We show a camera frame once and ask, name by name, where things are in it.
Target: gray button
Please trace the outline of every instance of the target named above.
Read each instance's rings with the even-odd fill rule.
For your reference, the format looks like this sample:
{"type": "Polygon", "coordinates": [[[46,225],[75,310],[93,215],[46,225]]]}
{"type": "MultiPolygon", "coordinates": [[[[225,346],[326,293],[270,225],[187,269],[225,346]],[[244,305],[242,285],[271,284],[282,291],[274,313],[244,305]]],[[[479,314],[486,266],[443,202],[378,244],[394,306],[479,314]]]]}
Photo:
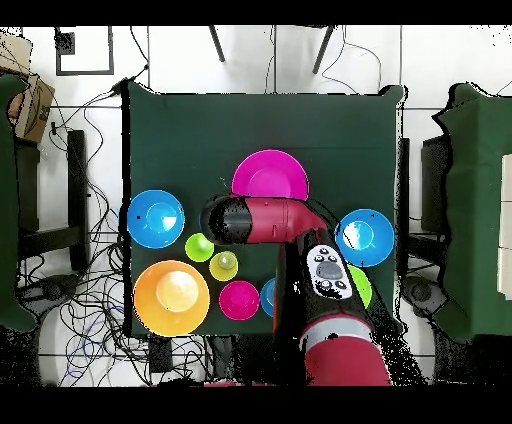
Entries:
{"type": "Polygon", "coordinates": [[[339,280],[343,277],[343,272],[334,262],[322,262],[316,269],[316,275],[325,280],[339,280]]]}

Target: black stand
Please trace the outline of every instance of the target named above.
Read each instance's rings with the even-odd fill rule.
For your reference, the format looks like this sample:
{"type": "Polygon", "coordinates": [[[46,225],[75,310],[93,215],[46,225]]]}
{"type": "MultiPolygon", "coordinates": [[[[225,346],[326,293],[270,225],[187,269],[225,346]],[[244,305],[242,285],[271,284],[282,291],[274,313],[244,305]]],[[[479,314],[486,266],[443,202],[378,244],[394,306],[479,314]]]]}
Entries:
{"type": "Polygon", "coordinates": [[[325,50],[327,50],[327,44],[329,44],[329,40],[331,39],[332,32],[334,31],[334,26],[329,25],[327,27],[327,31],[325,32],[324,39],[322,41],[322,45],[320,46],[320,51],[318,52],[318,56],[316,57],[315,66],[313,67],[313,73],[317,74],[318,69],[320,68],[320,64],[322,63],[322,59],[324,58],[325,50]]]}
{"type": "Polygon", "coordinates": [[[225,62],[224,53],[222,53],[222,47],[220,46],[219,36],[217,35],[217,30],[215,29],[215,25],[208,25],[210,28],[210,33],[212,34],[213,43],[215,44],[215,48],[217,49],[217,54],[219,55],[219,60],[221,62],[225,62]]]}

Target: dark green table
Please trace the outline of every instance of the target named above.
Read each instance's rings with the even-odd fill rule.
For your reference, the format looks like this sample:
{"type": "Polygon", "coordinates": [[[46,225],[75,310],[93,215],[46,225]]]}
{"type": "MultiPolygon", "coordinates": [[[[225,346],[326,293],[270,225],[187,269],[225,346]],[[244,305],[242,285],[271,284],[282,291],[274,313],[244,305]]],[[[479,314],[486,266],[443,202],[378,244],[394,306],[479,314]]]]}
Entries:
{"type": "MultiPolygon", "coordinates": [[[[175,195],[185,210],[180,238],[165,249],[132,242],[131,283],[151,264],[168,259],[191,263],[205,277],[211,305],[195,334],[270,333],[271,319],[260,308],[247,321],[224,317],[218,306],[226,283],[211,277],[208,262],[185,255],[184,244],[199,232],[199,214],[213,194],[230,189],[237,165],[261,149],[279,149],[301,162],[310,181],[310,199],[337,217],[373,208],[393,222],[398,86],[380,96],[153,94],[128,83],[123,97],[123,149],[130,165],[123,171],[124,200],[141,191],[161,189],[175,195]]],[[[236,279],[261,289],[275,275],[277,245],[229,247],[239,258],[236,279]]],[[[393,255],[369,268],[369,278],[388,312],[393,303],[393,255]]],[[[132,317],[134,336],[147,331],[132,317]]]]}
{"type": "Polygon", "coordinates": [[[512,153],[512,99],[457,84],[436,121],[449,134],[446,176],[451,230],[443,287],[450,301],[435,315],[452,339],[512,336],[512,302],[497,290],[501,160],[512,153]]]}

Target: lime green cup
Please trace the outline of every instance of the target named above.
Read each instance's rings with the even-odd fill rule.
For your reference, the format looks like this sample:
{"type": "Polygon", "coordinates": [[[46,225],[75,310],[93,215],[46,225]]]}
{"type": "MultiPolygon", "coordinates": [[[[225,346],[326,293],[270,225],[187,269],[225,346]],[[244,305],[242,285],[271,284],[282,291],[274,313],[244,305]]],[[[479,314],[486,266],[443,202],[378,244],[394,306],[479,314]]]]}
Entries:
{"type": "Polygon", "coordinates": [[[363,301],[363,305],[366,309],[372,300],[372,285],[362,269],[356,268],[350,264],[347,264],[347,266],[350,270],[350,274],[352,275],[352,279],[354,280],[354,284],[357,287],[359,296],[361,296],[361,300],[363,301]]]}
{"type": "Polygon", "coordinates": [[[185,253],[194,262],[205,262],[213,255],[215,245],[203,233],[191,235],[185,243],[185,253]]]}

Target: blue cup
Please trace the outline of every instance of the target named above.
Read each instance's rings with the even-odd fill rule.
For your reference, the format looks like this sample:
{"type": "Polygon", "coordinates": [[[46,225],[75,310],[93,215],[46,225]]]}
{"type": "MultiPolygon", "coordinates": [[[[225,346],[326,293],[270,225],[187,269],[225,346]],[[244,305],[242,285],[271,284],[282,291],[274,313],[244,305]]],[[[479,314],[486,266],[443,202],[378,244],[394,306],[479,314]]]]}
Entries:
{"type": "Polygon", "coordinates": [[[260,292],[260,303],[265,313],[272,317],[274,315],[274,289],[276,286],[276,279],[271,278],[268,280],[260,292]]]}

